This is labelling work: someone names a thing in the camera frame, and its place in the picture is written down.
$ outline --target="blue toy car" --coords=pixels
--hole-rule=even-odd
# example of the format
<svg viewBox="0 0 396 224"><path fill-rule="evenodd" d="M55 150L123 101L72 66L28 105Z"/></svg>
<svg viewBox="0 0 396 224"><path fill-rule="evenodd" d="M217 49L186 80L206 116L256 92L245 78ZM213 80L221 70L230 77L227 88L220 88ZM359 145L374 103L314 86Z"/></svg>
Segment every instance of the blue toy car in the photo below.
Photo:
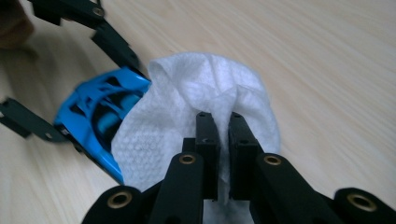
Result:
<svg viewBox="0 0 396 224"><path fill-rule="evenodd" d="M126 67L95 77L80 84L64 101L54 127L122 184L120 167L111 155L111 140L149 85Z"/></svg>

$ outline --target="white cloth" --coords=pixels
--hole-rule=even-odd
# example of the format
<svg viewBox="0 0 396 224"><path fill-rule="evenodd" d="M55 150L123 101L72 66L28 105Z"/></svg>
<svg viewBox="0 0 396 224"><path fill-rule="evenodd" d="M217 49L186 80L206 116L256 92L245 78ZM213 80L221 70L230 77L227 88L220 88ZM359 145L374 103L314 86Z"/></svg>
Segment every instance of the white cloth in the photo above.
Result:
<svg viewBox="0 0 396 224"><path fill-rule="evenodd" d="M218 127L221 152L219 202L205 204L204 222L246 223L237 214L245 217L247 204L227 200L227 131L231 113L239 113L265 152L279 151L276 119L260 76L241 63L198 52L151 61L148 73L151 87L124 119L112 142L124 183L145 190L162 180L172 157L181 152L183 138L195 137L196 114L205 111L212 114Z"/></svg>

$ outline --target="wooden table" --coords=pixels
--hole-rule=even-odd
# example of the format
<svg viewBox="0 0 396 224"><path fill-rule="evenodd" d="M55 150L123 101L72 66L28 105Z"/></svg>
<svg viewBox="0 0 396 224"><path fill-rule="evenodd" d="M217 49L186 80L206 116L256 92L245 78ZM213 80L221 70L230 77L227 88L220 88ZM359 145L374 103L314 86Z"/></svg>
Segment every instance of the wooden table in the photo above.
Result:
<svg viewBox="0 0 396 224"><path fill-rule="evenodd" d="M29 14L27 1L23 4ZM112 0L106 17L147 65L181 51L225 55L262 75L281 154L319 192L372 192L396 208L396 2ZM35 34L0 50L0 98L53 120L76 85L117 68L76 22L31 16ZM0 223L79 223L117 184L71 145L0 126Z"/></svg>

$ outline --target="black bracket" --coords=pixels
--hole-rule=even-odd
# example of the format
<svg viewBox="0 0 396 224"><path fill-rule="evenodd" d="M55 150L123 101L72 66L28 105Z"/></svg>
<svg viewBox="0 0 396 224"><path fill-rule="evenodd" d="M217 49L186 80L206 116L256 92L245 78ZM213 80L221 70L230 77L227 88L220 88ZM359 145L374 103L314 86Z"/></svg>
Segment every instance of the black bracket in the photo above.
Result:
<svg viewBox="0 0 396 224"><path fill-rule="evenodd" d="M119 67L127 66L138 75L137 55L129 48L128 43L105 20L105 11L100 0L29 0L32 2L35 15L55 25L61 25L61 19L76 21L96 31L93 42L104 51Z"/></svg>
<svg viewBox="0 0 396 224"><path fill-rule="evenodd" d="M0 122L23 138L33 133L48 142L69 141L51 124L10 98L0 104Z"/></svg>
<svg viewBox="0 0 396 224"><path fill-rule="evenodd" d="M106 191L83 223L202 223L203 200L217 198L212 178L218 176L219 139L210 114L200 113L196 120L196 138L184 139L183 152L171 160L162 182L143 193L126 186ZM229 146L230 197L250 202L256 224L396 223L395 211L361 189L340 189L334 200L314 191L285 158L264 153L236 113L230 119Z"/></svg>

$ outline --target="light wood surface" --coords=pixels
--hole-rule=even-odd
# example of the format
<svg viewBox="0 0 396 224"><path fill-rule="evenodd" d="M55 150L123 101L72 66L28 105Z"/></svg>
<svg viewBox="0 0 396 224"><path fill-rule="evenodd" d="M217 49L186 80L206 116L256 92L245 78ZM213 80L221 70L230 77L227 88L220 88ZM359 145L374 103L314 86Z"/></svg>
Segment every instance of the light wood surface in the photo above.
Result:
<svg viewBox="0 0 396 224"><path fill-rule="evenodd" d="M32 15L27 1L23 1ZM106 17L147 65L181 51L225 55L262 75L288 158L319 192L372 192L396 208L396 2L113 0ZM81 81L117 66L75 22L31 16L0 50L0 99L46 120ZM117 184L72 146L0 126L0 223L79 223Z"/></svg>

